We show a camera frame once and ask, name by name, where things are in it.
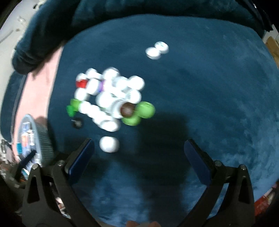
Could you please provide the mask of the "white cap pair right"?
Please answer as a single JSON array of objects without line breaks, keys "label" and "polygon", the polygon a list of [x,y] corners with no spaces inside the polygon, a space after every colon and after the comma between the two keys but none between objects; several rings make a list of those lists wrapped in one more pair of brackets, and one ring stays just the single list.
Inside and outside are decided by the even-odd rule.
[{"label": "white cap pair right", "polygon": [[158,49],[161,54],[166,54],[169,52],[169,46],[162,41],[156,42],[154,47]]}]

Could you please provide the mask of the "green flip cap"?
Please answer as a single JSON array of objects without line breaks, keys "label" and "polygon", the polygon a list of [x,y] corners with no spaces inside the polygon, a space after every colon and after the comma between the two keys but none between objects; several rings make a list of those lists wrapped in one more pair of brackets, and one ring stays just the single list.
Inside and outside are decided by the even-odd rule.
[{"label": "green flip cap", "polygon": [[78,112],[81,101],[78,99],[71,99],[70,104],[66,106],[66,111],[69,117],[74,117]]}]

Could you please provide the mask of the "black cap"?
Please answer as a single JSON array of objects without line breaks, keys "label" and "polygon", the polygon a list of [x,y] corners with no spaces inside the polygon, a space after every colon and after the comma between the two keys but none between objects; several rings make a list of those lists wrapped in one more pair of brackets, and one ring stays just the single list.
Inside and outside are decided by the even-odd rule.
[{"label": "black cap", "polygon": [[82,118],[74,117],[71,119],[72,126],[76,129],[81,129],[83,127],[84,121]]}]

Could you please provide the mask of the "brown cap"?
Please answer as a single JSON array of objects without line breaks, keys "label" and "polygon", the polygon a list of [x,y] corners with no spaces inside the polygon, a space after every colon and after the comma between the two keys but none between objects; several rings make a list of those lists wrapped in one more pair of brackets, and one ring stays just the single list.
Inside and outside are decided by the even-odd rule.
[{"label": "brown cap", "polygon": [[120,114],[125,118],[133,116],[134,111],[135,105],[129,102],[124,103],[120,108]]}]

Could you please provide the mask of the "large white lid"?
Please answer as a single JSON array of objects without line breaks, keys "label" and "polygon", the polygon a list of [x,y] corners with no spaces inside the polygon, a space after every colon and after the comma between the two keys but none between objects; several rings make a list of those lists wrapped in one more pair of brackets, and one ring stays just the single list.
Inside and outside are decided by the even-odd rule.
[{"label": "large white lid", "polygon": [[106,153],[114,153],[119,149],[119,141],[115,137],[104,136],[99,141],[99,146]]}]

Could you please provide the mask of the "light green cap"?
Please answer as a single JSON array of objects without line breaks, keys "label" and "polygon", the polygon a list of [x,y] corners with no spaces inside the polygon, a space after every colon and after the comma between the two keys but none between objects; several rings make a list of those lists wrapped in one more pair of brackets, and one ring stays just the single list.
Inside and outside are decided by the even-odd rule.
[{"label": "light green cap", "polygon": [[155,114],[155,107],[149,102],[140,102],[136,105],[136,112],[139,117],[149,119]]}]

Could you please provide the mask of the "white cap pair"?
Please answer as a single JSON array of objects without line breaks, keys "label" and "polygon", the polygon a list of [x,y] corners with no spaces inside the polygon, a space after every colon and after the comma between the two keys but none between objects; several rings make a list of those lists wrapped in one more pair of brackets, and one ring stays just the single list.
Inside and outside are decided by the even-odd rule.
[{"label": "white cap pair", "polygon": [[158,60],[161,57],[160,51],[155,47],[149,47],[145,50],[146,56],[152,60]]},{"label": "white cap pair", "polygon": [[156,42],[154,47],[158,49],[161,54],[166,54],[169,52],[169,46],[162,41]]}]

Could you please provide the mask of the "dark blue pillow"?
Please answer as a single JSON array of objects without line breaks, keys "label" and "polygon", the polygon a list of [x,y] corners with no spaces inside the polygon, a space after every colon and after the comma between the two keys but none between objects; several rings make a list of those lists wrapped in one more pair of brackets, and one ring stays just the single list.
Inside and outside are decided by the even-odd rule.
[{"label": "dark blue pillow", "polygon": [[17,109],[22,96],[27,75],[14,71],[7,84],[1,107],[1,135],[8,143],[14,140]]}]

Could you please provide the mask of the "pink bed sheet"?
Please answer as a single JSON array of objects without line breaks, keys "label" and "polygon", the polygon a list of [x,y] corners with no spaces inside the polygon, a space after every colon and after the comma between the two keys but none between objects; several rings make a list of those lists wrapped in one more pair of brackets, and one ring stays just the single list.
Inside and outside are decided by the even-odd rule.
[{"label": "pink bed sheet", "polygon": [[21,120],[30,114],[38,123],[47,127],[47,115],[53,85],[64,45],[57,47],[34,71],[27,75],[15,116],[12,149],[17,155],[17,137]]}]

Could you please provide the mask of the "red cap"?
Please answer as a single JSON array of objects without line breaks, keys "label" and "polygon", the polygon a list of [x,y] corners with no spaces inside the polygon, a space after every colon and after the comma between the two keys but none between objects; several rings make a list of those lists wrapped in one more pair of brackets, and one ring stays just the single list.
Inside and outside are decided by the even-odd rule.
[{"label": "red cap", "polygon": [[88,83],[87,79],[76,80],[76,87],[77,88],[86,88]]}]

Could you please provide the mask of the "dark blue plush blanket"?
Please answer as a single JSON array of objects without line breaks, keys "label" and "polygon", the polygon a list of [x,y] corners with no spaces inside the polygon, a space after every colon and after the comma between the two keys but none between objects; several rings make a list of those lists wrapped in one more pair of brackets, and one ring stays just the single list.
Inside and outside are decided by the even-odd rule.
[{"label": "dark blue plush blanket", "polygon": [[99,23],[140,14],[227,20],[264,32],[252,1],[46,1],[32,17],[12,57],[14,70],[26,75],[65,40]]}]

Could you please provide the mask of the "blue mesh basket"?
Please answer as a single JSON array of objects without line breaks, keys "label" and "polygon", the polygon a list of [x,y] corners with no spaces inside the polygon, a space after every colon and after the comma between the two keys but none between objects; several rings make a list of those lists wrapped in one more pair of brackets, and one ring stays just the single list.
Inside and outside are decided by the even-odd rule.
[{"label": "blue mesh basket", "polygon": [[55,158],[47,128],[30,114],[26,114],[20,123],[17,151],[21,158],[26,158],[29,153],[35,151],[34,157],[25,166],[27,173],[31,171],[34,164],[45,167]]}]

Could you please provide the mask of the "white cap pair left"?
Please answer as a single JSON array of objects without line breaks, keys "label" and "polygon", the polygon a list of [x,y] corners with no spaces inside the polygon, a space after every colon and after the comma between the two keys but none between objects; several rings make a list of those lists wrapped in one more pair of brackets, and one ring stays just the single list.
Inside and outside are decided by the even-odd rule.
[{"label": "white cap pair left", "polygon": [[161,57],[160,51],[155,47],[149,47],[145,50],[146,56],[152,60],[158,60]]}]

